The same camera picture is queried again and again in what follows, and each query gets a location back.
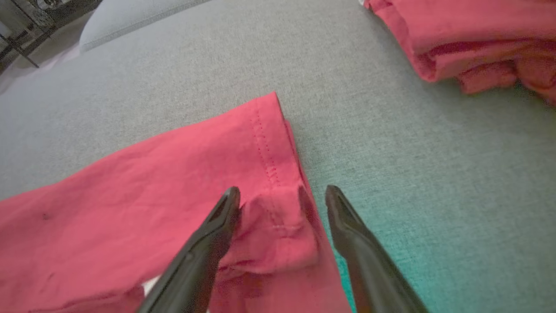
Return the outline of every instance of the sofa cushion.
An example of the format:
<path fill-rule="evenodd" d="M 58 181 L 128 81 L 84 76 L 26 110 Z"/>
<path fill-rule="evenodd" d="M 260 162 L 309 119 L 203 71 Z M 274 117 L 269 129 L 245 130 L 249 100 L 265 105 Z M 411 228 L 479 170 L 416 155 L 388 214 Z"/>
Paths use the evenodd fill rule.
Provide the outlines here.
<path fill-rule="evenodd" d="M 88 51 L 206 1 L 208 0 L 103 0 L 81 33 L 80 50 Z"/>
<path fill-rule="evenodd" d="M 556 111 L 422 82 L 354 0 L 211 0 L 15 85 L 0 198 L 272 90 L 323 220 L 336 184 L 431 312 L 554 312 Z"/>

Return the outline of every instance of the floor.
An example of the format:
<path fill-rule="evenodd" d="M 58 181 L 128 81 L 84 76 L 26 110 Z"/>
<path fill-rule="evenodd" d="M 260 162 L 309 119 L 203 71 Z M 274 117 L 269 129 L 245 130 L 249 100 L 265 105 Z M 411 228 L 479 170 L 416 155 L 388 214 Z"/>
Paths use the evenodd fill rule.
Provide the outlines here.
<path fill-rule="evenodd" d="M 79 37 L 91 13 L 64 26 L 45 41 L 29 56 L 39 65 L 35 68 L 23 57 L 17 57 L 13 63 L 0 74 L 0 95 L 11 87 L 24 84 L 34 75 L 47 72 L 53 67 L 79 56 Z"/>

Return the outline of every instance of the crumpled red cloth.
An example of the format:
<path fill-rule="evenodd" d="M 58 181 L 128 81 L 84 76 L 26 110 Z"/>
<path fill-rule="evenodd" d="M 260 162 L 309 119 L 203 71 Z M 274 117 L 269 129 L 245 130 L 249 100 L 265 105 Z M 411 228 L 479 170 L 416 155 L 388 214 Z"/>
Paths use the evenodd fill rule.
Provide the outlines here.
<path fill-rule="evenodd" d="M 472 94 L 520 80 L 556 100 L 553 0 L 365 0 L 419 76 L 456 77 Z"/>
<path fill-rule="evenodd" d="M 133 312 L 232 185 L 211 312 L 350 312 L 274 93 L 1 201 L 0 312 Z"/>

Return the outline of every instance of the clothing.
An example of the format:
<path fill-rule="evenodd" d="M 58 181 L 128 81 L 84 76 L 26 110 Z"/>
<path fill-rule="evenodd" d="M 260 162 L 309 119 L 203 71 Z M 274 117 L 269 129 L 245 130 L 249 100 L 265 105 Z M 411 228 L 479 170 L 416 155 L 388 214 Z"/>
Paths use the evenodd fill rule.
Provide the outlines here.
<path fill-rule="evenodd" d="M 517 79 L 556 99 L 556 2 L 365 0 L 419 76 L 457 77 L 467 94 Z"/>
<path fill-rule="evenodd" d="M 133 312 L 232 185 L 210 311 L 349 312 L 294 146 L 272 93 L 1 201 L 0 312 Z"/>

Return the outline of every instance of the red garment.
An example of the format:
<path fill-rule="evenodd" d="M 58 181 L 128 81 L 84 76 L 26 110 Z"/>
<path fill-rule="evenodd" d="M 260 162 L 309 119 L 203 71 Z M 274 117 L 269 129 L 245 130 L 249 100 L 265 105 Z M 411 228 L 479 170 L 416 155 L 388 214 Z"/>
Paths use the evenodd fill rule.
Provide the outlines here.
<path fill-rule="evenodd" d="M 457 77 L 465 93 L 517 79 L 556 99 L 556 2 L 365 0 L 426 81 Z"/>
<path fill-rule="evenodd" d="M 0 312 L 133 312 L 232 185 L 211 312 L 349 312 L 274 93 L 0 202 Z"/>

